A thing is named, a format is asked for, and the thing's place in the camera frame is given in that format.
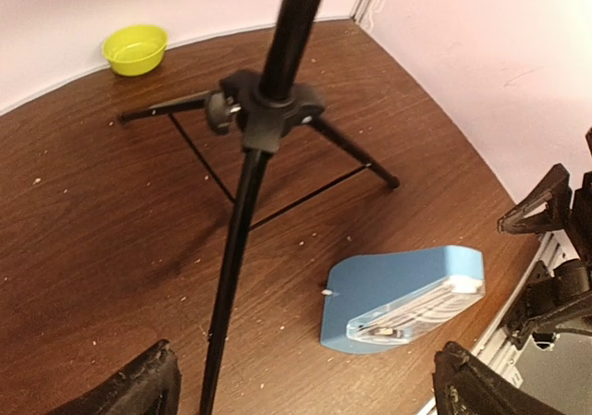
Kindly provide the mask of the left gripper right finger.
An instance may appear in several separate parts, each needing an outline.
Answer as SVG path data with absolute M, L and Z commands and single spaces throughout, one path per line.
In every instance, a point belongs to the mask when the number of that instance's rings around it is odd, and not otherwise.
M 522 392 L 456 342 L 435 354 L 432 374 L 439 414 L 560 415 Z

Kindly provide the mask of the black music stand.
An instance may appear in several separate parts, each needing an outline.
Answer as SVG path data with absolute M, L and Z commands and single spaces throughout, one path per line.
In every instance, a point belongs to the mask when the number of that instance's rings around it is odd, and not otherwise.
M 197 93 L 142 110 L 126 112 L 121 123 L 150 116 L 203 109 L 209 128 L 228 133 L 231 123 L 242 132 L 244 161 L 233 200 L 228 236 L 208 332 L 199 411 L 213 411 L 218 376 L 228 335 L 230 316 L 252 227 L 255 205 L 270 159 L 294 128 L 307 126 L 325 136 L 363 167 L 383 179 L 390 189 L 397 177 L 362 147 L 324 119 L 326 110 L 315 90 L 296 82 L 296 75 L 322 0 L 282 0 L 270 48 L 262 71 L 237 70 L 219 82 L 216 91 Z

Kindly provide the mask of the blue metronome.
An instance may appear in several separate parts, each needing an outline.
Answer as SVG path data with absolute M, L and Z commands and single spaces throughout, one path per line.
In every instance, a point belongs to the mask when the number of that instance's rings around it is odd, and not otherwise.
M 380 353 L 412 343 L 481 300 L 483 255 L 458 245 L 356 255 L 331 268 L 323 294 L 321 345 Z

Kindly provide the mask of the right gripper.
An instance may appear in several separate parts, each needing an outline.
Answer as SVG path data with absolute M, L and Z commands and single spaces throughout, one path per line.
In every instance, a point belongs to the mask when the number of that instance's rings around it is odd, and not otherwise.
M 564 229 L 584 261 L 591 260 L 591 176 L 584 173 L 582 185 L 574 194 L 570 174 L 562 164 L 555 164 L 533 190 L 497 223 L 500 233 L 520 235 Z

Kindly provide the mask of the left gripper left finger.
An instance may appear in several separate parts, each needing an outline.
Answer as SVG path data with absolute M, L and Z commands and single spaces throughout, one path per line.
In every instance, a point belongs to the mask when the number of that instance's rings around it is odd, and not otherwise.
M 178 358 L 161 339 L 101 384 L 52 414 L 171 414 L 179 410 Z

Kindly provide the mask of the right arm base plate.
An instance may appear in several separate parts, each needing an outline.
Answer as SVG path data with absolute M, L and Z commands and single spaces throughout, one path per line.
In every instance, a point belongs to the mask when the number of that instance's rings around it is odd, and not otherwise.
M 528 339 L 545 349 L 561 334 L 590 336 L 591 264 L 573 259 L 549 271 L 536 262 L 501 327 L 518 349 Z

